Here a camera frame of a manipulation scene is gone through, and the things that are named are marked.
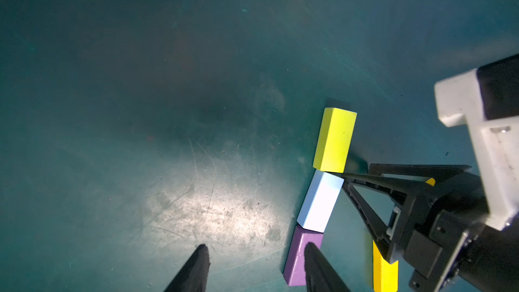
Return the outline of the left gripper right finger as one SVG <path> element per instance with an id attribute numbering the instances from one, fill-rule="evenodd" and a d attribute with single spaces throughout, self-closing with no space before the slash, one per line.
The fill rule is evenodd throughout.
<path id="1" fill-rule="evenodd" d="M 312 242 L 305 246 L 304 269 L 307 291 L 350 292 L 334 268 Z"/>

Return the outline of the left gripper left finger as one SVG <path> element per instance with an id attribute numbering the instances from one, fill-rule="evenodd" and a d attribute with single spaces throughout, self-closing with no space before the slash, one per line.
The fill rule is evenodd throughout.
<path id="1" fill-rule="evenodd" d="M 208 283 L 209 249 L 199 245 L 164 292 L 205 292 Z"/>

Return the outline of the purple block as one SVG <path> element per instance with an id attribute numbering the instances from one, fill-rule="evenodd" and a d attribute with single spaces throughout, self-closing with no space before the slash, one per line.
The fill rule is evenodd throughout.
<path id="1" fill-rule="evenodd" d="M 283 277 L 286 284 L 290 287 L 305 286 L 305 257 L 304 250 L 308 243 L 314 243 L 320 249 L 324 233 L 304 229 L 296 225 L 295 232 L 290 244 L 289 253 Z"/>

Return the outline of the yellow block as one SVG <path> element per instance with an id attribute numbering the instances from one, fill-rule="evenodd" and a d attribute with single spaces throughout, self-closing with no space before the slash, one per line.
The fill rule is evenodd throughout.
<path id="1" fill-rule="evenodd" d="M 397 292 L 399 289 L 399 262 L 390 264 L 372 242 L 372 277 L 375 292 Z"/>

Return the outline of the light blue block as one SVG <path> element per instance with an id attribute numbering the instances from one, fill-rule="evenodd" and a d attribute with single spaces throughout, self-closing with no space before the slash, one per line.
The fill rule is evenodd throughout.
<path id="1" fill-rule="evenodd" d="M 315 170 L 297 223 L 304 229 L 323 233 L 335 207 L 344 179 Z"/>

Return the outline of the lime green block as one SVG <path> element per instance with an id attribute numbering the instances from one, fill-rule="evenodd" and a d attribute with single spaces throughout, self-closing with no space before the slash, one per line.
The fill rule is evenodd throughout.
<path id="1" fill-rule="evenodd" d="M 340 108 L 324 109 L 313 161 L 316 170 L 344 172 L 357 115 Z"/>

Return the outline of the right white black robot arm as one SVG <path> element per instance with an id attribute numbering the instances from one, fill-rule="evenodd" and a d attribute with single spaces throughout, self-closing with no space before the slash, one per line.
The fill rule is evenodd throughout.
<path id="1" fill-rule="evenodd" d="M 502 230 L 486 224 L 483 182 L 468 166 L 371 164 L 342 177 L 383 259 L 413 268 L 413 290 L 442 291 L 457 277 L 518 290 L 518 218 Z"/>

